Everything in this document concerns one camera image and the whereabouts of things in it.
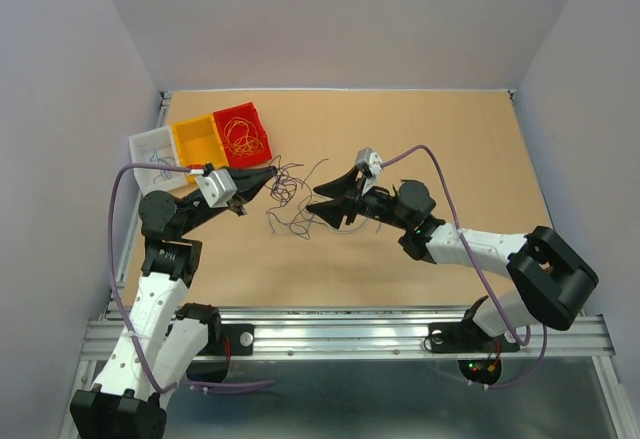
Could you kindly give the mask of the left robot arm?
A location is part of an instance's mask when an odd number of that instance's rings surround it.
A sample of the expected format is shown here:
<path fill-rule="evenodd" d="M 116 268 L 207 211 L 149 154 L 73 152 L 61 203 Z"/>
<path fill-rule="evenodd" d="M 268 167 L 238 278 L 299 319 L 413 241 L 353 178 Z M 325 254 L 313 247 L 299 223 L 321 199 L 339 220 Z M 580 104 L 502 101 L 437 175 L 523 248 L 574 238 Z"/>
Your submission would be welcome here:
<path fill-rule="evenodd" d="M 102 371 L 78 390 L 70 414 L 82 438 L 161 438 L 167 408 L 200 352 L 222 341 L 218 308 L 186 303 L 202 244 L 187 234 L 218 215 L 238 216 L 277 175 L 277 168 L 186 169 L 196 189 L 183 197 L 154 190 L 139 203 L 145 255 L 132 308 L 120 310 L 124 326 Z"/>

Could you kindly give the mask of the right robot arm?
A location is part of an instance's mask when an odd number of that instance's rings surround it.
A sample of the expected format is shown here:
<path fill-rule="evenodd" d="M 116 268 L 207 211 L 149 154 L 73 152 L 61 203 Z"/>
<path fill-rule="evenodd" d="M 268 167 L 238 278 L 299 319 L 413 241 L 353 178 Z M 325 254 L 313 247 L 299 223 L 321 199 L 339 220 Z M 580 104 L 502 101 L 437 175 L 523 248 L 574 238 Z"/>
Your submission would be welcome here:
<path fill-rule="evenodd" d="M 402 230 L 398 242 L 413 260 L 472 267 L 509 278 L 515 288 L 498 296 L 487 292 L 451 326 L 443 342 L 482 349 L 509 329 L 540 324 L 568 330 L 599 283 L 596 272 L 552 228 L 527 234 L 498 234 L 461 229 L 434 216 L 435 200 L 420 181 L 404 180 L 393 190 L 373 186 L 352 168 L 315 187 L 319 203 L 307 211 L 334 229 L 358 216 Z"/>

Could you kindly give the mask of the red plastic bin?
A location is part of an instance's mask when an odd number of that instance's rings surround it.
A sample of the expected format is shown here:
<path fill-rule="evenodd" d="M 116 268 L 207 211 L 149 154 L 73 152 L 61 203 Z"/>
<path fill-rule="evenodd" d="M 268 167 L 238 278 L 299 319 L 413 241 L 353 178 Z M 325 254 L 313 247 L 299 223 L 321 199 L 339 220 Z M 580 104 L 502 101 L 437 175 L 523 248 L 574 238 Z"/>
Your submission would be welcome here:
<path fill-rule="evenodd" d="M 267 133 L 252 102 L 215 111 L 213 118 L 230 167 L 243 169 L 272 160 Z"/>

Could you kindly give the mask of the yellow plastic bin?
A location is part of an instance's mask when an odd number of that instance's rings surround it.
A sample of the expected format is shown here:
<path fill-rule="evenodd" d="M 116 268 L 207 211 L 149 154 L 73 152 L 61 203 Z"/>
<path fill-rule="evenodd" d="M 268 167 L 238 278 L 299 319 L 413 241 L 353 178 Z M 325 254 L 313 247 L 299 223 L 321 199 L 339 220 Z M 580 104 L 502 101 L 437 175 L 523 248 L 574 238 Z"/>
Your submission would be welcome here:
<path fill-rule="evenodd" d="M 216 168 L 228 165 L 212 114 L 176 122 L 171 128 L 178 159 L 183 167 L 206 163 Z"/>

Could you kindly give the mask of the white plastic bin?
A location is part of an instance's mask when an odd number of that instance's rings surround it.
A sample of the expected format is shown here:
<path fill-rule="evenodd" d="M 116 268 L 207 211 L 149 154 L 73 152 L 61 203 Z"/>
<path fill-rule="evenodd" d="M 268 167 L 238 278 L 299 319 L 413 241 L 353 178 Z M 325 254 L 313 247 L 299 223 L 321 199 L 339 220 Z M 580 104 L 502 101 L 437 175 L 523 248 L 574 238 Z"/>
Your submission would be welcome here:
<path fill-rule="evenodd" d="M 128 138 L 131 161 L 163 167 L 180 167 L 173 132 L 164 126 Z M 152 191 L 173 191 L 187 185 L 187 176 L 169 170 L 134 170 L 134 177 L 143 195 Z"/>

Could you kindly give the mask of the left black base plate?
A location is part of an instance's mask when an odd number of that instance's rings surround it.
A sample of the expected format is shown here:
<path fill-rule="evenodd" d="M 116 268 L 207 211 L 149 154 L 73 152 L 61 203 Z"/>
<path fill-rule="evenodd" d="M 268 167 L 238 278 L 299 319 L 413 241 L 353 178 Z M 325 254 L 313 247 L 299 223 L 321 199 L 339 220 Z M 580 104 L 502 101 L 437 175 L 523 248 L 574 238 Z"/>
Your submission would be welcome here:
<path fill-rule="evenodd" d="M 223 323 L 208 334 L 208 342 L 198 356 L 245 357 L 253 354 L 255 326 L 250 323 Z"/>

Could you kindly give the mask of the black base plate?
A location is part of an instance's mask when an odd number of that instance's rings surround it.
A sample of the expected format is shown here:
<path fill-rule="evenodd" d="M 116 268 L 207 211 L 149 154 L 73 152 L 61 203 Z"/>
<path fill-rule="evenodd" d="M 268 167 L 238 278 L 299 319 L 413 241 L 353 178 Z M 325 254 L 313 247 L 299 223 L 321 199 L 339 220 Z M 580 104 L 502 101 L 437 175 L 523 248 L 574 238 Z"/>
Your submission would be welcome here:
<path fill-rule="evenodd" d="M 505 336 L 490 337 L 475 323 L 464 321 L 431 325 L 423 346 L 434 354 L 511 353 L 520 350 L 519 345 L 507 341 Z"/>
<path fill-rule="evenodd" d="M 198 356 L 245 357 L 253 354 L 255 326 L 250 323 L 223 323 L 208 334 L 208 342 Z"/>

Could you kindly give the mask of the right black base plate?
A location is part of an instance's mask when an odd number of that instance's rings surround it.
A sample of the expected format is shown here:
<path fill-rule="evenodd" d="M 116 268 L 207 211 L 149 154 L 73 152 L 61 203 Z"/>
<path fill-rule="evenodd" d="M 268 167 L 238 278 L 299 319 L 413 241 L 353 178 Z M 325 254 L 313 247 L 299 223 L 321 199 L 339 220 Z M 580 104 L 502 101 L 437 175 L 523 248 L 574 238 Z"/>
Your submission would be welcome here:
<path fill-rule="evenodd" d="M 464 321 L 431 325 L 423 346 L 434 354 L 511 353 L 520 350 L 519 345 L 507 341 L 505 336 L 490 337 L 475 323 Z"/>

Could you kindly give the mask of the aluminium rail frame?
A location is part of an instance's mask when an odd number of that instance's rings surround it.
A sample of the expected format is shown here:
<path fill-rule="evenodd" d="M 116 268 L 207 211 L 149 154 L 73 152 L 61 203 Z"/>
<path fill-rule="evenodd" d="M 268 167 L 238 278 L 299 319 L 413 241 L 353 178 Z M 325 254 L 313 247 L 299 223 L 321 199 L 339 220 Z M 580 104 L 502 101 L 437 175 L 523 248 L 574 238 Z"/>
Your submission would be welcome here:
<path fill-rule="evenodd" d="M 549 217 L 506 91 L 229 90 L 167 97 L 166 123 L 252 103 L 273 153 L 311 184 L 342 174 L 369 146 L 391 164 L 384 185 L 423 181 L 437 214 L 489 232 L 527 232 Z M 321 225 L 302 239 L 269 219 L 261 193 L 243 218 L 195 231 L 204 256 L 188 300 L 255 327 L 254 352 L 231 381 L 272 379 L 264 393 L 179 390 L 170 438 L 635 438 L 636 419 L 613 366 L 603 317 L 566 332 L 535 328 L 503 358 L 504 379 L 466 384 L 453 355 L 422 347 L 483 288 L 477 274 L 409 259 L 388 226 Z"/>

